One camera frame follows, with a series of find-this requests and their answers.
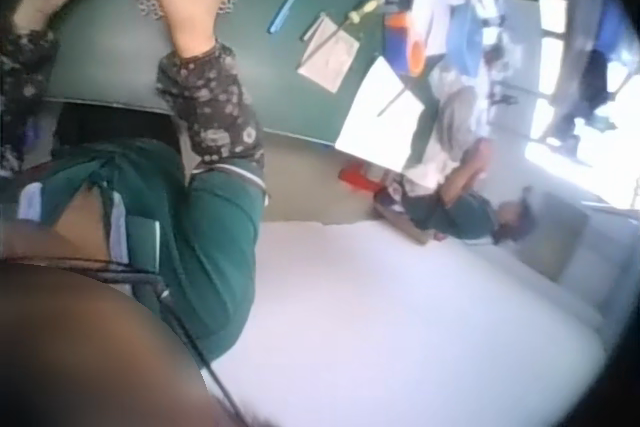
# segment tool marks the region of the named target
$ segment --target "white stripe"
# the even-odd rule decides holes
[[[262,189],[262,191],[265,194],[264,204],[269,205],[269,194],[267,193],[267,185],[264,183],[264,180],[262,180],[257,175],[252,174],[251,172],[241,169],[240,167],[236,167],[235,165],[229,165],[229,164],[215,164],[211,166],[201,167],[199,169],[194,169],[193,174],[194,175],[202,174],[204,172],[210,172],[212,170],[221,170],[221,171],[226,170],[227,172],[234,172],[238,175],[241,175],[245,179],[250,180],[251,182],[256,184],[256,187],[259,187]]]
[[[111,232],[109,232],[109,253],[111,260],[129,263],[129,245],[127,242],[127,211],[122,196],[113,192],[113,209],[111,210]]]
[[[22,189],[16,217],[20,220],[40,222],[42,218],[42,184],[40,182],[34,182]]]

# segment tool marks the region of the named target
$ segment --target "screwdriver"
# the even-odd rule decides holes
[[[309,52],[309,55],[307,55],[300,63],[299,68],[304,67],[307,64],[307,62],[309,62],[312,58],[314,58],[316,54],[320,52],[329,42],[331,42],[331,40],[336,35],[338,35],[347,25],[359,24],[365,15],[373,12],[381,5],[384,5],[385,1],[386,0],[368,0],[364,4],[362,4],[362,6],[360,6],[359,8],[349,12],[347,14],[347,20],[345,20],[342,23],[342,25],[338,27],[336,30],[334,30],[326,39],[320,42],[320,45],[318,45],[315,49]]]

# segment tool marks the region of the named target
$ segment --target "skin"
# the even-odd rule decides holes
[[[222,0],[160,1],[181,57],[201,55],[215,45],[214,24]],[[45,29],[68,2],[22,0],[12,17],[15,29],[21,33]],[[80,200],[89,207],[74,207],[75,201],[80,202],[75,199],[63,220],[68,216],[70,225],[99,225],[94,220],[101,218],[101,205],[95,203],[94,192],[83,191],[83,195]],[[74,229],[60,224],[64,222],[47,229],[30,222],[0,223],[2,258],[102,258],[92,255],[103,248],[106,237],[101,227],[74,234]],[[43,269],[56,274],[43,274]],[[20,340],[33,347],[5,352],[5,360],[13,355],[17,365],[36,362],[43,383],[48,378],[74,380],[87,389],[97,389],[105,399],[136,406],[134,425],[235,425],[206,391],[184,346],[168,327],[125,294],[50,267],[22,265],[16,270],[5,266],[0,276],[0,289],[12,286],[4,288],[6,295],[0,295],[0,313],[12,314],[0,315],[0,338],[9,339],[0,344],[14,346]]]

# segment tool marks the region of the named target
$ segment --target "blue container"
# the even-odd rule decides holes
[[[405,29],[385,27],[384,30],[384,58],[396,74],[409,74],[409,60],[407,59],[408,35]]]
[[[475,78],[482,60],[482,22],[471,2],[453,9],[447,33],[447,59],[462,75]]]

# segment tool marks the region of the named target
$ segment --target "yellow screwdriver handle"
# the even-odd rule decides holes
[[[347,18],[349,19],[349,22],[351,22],[352,24],[360,23],[360,21],[362,20],[362,17],[376,10],[378,7],[383,5],[385,1],[386,0],[369,0],[368,2],[365,2],[365,4],[362,7],[356,10],[352,10],[347,14]]]

